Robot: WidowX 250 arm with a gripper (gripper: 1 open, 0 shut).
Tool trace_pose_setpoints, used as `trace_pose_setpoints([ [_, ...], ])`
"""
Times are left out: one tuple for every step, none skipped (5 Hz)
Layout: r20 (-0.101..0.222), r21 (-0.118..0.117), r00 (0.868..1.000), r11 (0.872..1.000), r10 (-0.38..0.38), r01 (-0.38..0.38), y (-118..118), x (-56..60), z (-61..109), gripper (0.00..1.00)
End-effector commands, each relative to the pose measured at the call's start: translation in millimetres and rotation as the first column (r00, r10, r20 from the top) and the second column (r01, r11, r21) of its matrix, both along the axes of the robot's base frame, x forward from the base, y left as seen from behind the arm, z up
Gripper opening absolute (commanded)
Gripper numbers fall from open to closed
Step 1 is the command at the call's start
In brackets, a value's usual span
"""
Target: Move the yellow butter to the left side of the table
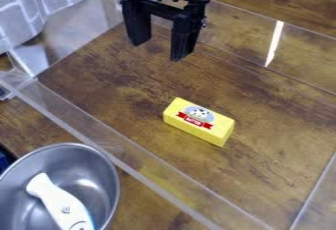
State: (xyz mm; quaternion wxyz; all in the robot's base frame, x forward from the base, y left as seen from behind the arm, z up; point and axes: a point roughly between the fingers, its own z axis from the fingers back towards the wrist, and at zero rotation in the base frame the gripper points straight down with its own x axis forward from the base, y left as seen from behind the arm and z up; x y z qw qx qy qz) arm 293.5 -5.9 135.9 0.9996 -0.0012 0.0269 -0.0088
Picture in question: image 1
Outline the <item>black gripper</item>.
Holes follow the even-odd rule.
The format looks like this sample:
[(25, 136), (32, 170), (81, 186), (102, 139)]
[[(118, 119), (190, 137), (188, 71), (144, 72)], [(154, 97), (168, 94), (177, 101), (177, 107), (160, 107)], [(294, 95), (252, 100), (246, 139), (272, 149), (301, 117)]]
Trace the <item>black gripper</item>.
[(121, 0), (125, 32), (138, 46), (150, 38), (150, 16), (172, 20), (170, 60), (180, 61), (193, 51), (205, 23), (210, 0)]

